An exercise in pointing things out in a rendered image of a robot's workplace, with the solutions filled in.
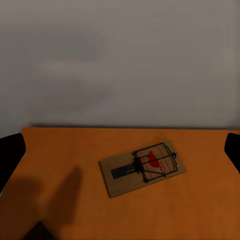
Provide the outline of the mousetrap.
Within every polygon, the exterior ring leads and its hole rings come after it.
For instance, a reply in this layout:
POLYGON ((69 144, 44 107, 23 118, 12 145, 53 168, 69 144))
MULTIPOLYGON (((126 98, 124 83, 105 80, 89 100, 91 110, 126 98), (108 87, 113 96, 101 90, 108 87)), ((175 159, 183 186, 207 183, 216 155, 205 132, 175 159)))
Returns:
POLYGON ((171 140, 100 160, 110 198, 187 172, 171 140))
POLYGON ((39 221, 21 240, 57 240, 42 221, 39 221))

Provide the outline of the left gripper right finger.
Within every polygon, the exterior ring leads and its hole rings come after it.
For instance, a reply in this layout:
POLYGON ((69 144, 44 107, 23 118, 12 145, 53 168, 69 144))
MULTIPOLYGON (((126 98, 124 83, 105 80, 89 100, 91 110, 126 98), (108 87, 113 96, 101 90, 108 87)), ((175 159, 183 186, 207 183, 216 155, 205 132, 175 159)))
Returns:
POLYGON ((228 133, 224 150, 240 173, 240 135, 228 133))

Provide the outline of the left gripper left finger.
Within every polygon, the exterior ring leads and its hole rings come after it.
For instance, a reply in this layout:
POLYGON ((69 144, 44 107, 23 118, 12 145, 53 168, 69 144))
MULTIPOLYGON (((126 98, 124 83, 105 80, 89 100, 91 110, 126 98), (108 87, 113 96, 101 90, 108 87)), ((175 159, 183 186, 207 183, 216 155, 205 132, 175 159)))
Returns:
POLYGON ((22 133, 0 138, 0 194, 26 152, 22 133))

